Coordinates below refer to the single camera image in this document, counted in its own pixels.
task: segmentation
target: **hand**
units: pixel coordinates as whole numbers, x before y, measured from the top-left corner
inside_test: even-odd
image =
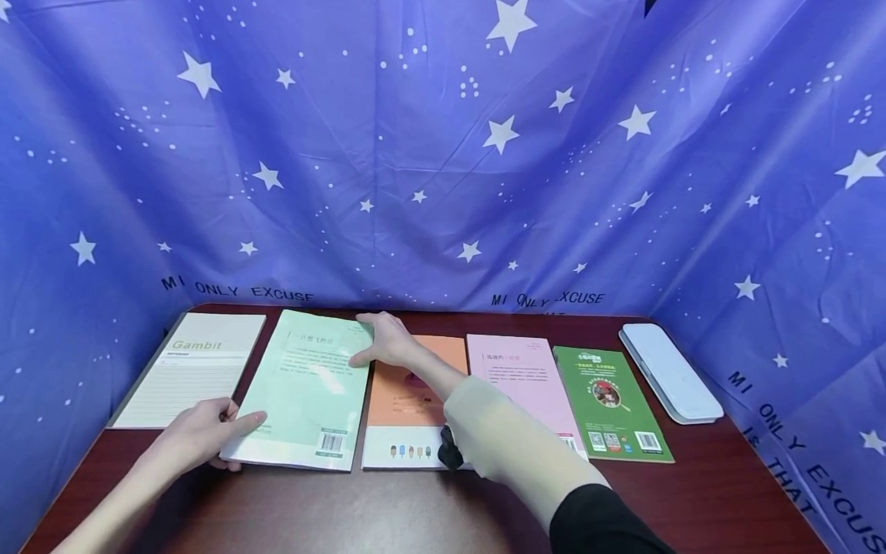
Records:
[[[204,462],[219,469],[240,471],[239,462],[225,462],[218,453],[234,437],[255,431],[268,414],[257,411],[237,417],[238,410],[230,398],[198,402],[169,424],[142,454],[138,464],[147,464],[170,479],[177,479]]]
[[[403,322],[387,312],[359,314],[357,321],[372,325],[375,330],[375,338],[371,347],[358,352],[351,358],[352,367],[380,360],[384,363],[408,368],[424,350],[424,347],[409,334]]]

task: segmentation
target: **orange book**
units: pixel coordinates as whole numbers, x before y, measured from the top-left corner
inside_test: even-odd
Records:
[[[444,362],[468,374],[464,339],[416,336]],[[437,459],[443,402],[406,368],[375,362],[363,442],[363,467],[445,469]]]

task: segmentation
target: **black sleeve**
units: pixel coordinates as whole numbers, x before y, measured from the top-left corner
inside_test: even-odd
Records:
[[[603,485],[584,485],[564,498],[550,527],[554,554],[674,554]]]

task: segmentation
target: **pink book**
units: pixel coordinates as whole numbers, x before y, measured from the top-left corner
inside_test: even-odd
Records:
[[[587,459],[547,340],[468,335],[468,359],[471,375],[505,393]]]

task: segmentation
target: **blue curtain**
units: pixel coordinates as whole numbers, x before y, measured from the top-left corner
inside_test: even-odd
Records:
[[[0,0],[3,548],[225,301],[653,316],[886,552],[886,3],[647,4]]]

